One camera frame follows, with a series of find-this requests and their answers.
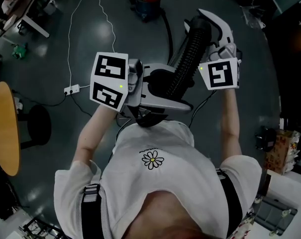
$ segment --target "round yellow table top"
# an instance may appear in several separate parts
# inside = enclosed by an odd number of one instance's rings
[[[17,174],[20,165],[20,142],[12,92],[0,82],[0,166],[8,175]]]

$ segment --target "green object on floor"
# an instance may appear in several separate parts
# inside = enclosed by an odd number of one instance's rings
[[[12,56],[16,59],[22,59],[26,54],[27,43],[24,45],[14,45]]]

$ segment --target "shiny floor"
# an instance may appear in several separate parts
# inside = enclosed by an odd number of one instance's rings
[[[25,96],[42,103],[54,104],[63,99],[63,90],[69,84],[67,65],[68,31],[70,17],[80,0],[56,0],[56,11],[43,26],[50,37],[37,32],[10,38],[28,42],[29,52],[24,60],[15,60],[12,47],[0,40],[3,67],[0,80],[8,82]],[[166,63],[168,38],[161,18],[142,23],[130,10],[128,0],[101,0],[108,19],[116,34],[116,52],[128,53],[130,58],[139,58],[144,63]],[[191,19],[196,9],[209,10],[228,22],[234,40],[243,52],[241,64],[241,86],[236,91],[240,113],[240,143],[245,155],[255,157],[261,164],[264,153],[254,148],[254,133],[261,125],[277,127],[279,122],[279,91],[271,53],[263,32],[245,24],[241,8],[234,0],[162,0],[170,22],[175,49],[183,41],[185,18]],[[91,69],[96,52],[111,52],[113,35],[98,0],[82,0],[73,16],[71,30],[70,65],[72,84],[80,86],[90,82]],[[209,95],[199,73],[195,75],[195,86],[184,97],[197,106]],[[74,98],[82,108],[93,113],[97,104],[89,100],[89,89],[81,89]],[[217,93],[197,114],[191,130],[196,148],[211,158],[218,166],[220,155],[221,93]],[[25,112],[34,103],[22,98]],[[57,169],[68,169],[73,158],[78,135],[89,120],[71,98],[57,107],[47,107],[52,121],[51,139],[45,146],[35,146],[21,152],[20,170],[10,180],[17,191],[25,210],[58,225],[53,205],[54,173]],[[189,124],[191,115],[180,115],[172,119]],[[103,138],[95,162],[104,169],[114,145],[119,127],[114,122]],[[20,122],[21,141],[28,140],[26,125]]]

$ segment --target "daisy graphic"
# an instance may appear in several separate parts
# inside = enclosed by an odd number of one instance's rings
[[[144,154],[144,157],[141,159],[145,162],[145,166],[148,166],[149,170],[152,170],[154,167],[158,167],[162,164],[162,161],[164,161],[163,157],[157,157],[158,152],[154,150],[153,153],[150,151],[146,154]]]

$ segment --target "backpack strap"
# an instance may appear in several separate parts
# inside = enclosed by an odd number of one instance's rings
[[[101,197],[99,195],[99,191],[99,184],[91,184],[84,189],[81,204],[82,231],[84,239],[104,238],[101,227]]]
[[[229,227],[226,237],[229,237],[238,228],[243,219],[242,208],[239,197],[229,176],[221,169],[217,169],[216,172],[219,176],[220,182],[225,192],[226,200],[228,202]]]

